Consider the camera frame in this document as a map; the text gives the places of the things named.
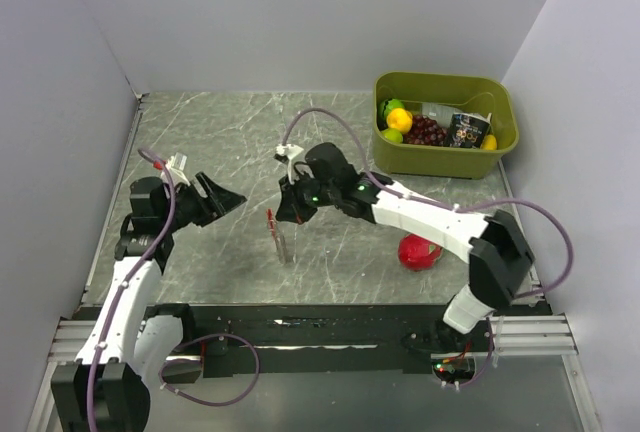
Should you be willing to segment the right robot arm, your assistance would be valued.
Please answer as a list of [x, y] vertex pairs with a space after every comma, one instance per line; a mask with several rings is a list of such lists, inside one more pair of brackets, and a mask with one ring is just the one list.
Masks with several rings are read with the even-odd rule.
[[279, 222], [304, 224], [321, 207], [375, 225], [390, 226], [449, 251], [468, 266], [468, 282], [448, 303], [437, 330], [439, 343], [459, 350], [472, 329], [509, 306], [534, 264], [534, 254], [513, 215], [461, 213], [439, 207], [401, 183], [357, 171], [333, 143], [309, 151], [286, 144], [275, 158], [287, 167], [279, 181]]

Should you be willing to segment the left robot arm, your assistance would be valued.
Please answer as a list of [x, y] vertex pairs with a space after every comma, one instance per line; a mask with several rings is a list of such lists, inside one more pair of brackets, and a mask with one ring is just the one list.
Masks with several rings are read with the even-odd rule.
[[161, 366], [172, 351], [185, 354], [198, 340], [189, 305], [150, 304], [173, 235], [189, 225], [205, 227], [245, 201], [202, 172], [192, 181], [169, 172], [130, 185], [130, 212], [115, 246], [107, 297], [76, 357], [51, 379], [63, 430], [145, 429]]

